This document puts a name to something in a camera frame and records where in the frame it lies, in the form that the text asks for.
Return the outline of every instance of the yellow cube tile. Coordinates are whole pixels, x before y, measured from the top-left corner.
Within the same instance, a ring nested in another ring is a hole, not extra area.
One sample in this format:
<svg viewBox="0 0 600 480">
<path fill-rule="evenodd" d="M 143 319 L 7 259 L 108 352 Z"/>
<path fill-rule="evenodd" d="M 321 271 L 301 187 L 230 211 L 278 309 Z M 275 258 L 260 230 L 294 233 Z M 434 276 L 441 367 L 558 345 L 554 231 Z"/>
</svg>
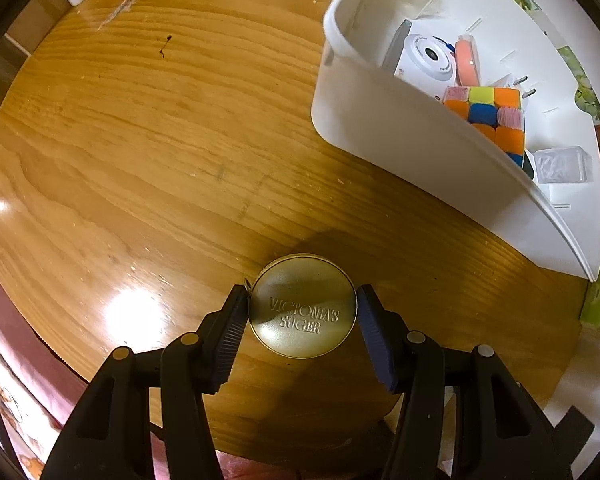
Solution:
<svg viewBox="0 0 600 480">
<path fill-rule="evenodd" d="M 492 105 L 494 90 L 495 88 L 492 86 L 472 86 L 469 88 L 469 102 Z"/>
</svg>

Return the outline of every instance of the round wooden table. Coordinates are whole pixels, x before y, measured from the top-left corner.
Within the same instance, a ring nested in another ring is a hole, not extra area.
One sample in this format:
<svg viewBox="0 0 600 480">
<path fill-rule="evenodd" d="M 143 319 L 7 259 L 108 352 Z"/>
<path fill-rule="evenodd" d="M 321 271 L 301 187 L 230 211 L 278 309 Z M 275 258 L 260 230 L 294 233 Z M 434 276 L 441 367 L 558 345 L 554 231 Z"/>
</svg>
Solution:
<svg viewBox="0 0 600 480">
<path fill-rule="evenodd" d="M 88 380 L 118 345 L 159 348 L 196 329 L 271 260 L 317 253 L 440 344 L 491 344 L 546 402 L 586 283 L 318 136 L 329 1 L 87 0 L 69 12 L 0 110 L 0 282 Z M 303 468 L 340 463 L 395 401 L 357 329 L 292 360 L 247 328 L 229 382 L 205 398 L 218 449 Z"/>
</svg>

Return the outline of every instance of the white plastic tray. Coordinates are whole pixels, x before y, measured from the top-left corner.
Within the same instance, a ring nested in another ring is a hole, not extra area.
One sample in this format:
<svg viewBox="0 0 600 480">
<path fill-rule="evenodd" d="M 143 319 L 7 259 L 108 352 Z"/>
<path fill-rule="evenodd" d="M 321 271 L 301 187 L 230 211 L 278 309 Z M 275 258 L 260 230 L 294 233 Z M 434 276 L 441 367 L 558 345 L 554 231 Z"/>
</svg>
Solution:
<svg viewBox="0 0 600 480">
<path fill-rule="evenodd" d="M 593 160 L 590 182 L 543 192 L 472 126 L 383 72 L 386 48 L 405 18 L 389 0 L 332 1 L 312 107 L 316 129 L 463 212 L 538 266 L 595 280 L 600 155 L 592 119 L 574 103 L 570 70 L 513 0 L 434 0 L 425 15 L 420 26 L 449 41 L 471 31 L 484 83 L 507 73 L 528 76 L 523 90 L 536 94 L 528 98 L 526 146 L 581 146 Z"/>
</svg>

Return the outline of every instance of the dark stain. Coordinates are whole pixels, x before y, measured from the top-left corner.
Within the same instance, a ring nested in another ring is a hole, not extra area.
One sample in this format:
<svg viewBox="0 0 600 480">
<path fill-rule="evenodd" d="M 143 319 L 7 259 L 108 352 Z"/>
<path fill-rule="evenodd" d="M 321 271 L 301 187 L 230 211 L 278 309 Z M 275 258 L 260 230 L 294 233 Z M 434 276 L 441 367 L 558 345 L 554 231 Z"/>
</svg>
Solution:
<svg viewBox="0 0 600 480">
<path fill-rule="evenodd" d="M 253 196 L 256 196 L 258 194 L 258 192 L 260 191 L 260 188 L 262 188 L 262 184 L 264 184 L 264 182 L 269 178 L 270 173 L 266 173 L 264 174 L 259 181 L 257 181 L 255 188 L 253 189 Z M 247 210 L 250 208 L 251 203 L 253 203 L 252 199 L 247 199 L 244 203 L 244 206 L 242 206 L 242 209 L 240 209 L 240 212 L 238 213 L 238 221 L 242 220 L 245 215 L 247 214 Z"/>
<path fill-rule="evenodd" d="M 218 170 L 218 172 L 216 173 L 216 180 L 218 182 L 220 182 L 222 180 L 222 178 L 224 177 L 224 164 L 222 164 L 220 166 L 220 169 Z"/>
<path fill-rule="evenodd" d="M 167 41 L 164 42 L 164 45 L 162 46 L 162 48 L 158 51 L 160 52 L 160 54 L 162 54 L 162 59 L 164 59 L 164 48 L 168 45 L 168 43 L 171 41 L 171 34 L 167 36 Z"/>
</svg>

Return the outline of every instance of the rubik's cube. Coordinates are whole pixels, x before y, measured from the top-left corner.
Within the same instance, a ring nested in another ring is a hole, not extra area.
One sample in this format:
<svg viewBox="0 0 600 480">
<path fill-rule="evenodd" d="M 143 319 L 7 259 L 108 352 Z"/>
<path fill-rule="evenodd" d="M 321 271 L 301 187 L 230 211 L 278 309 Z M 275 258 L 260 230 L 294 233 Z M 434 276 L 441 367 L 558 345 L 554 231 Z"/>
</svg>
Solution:
<svg viewBox="0 0 600 480">
<path fill-rule="evenodd" d="M 443 102 L 522 167 L 525 121 L 517 89 L 450 86 L 446 89 Z"/>
</svg>

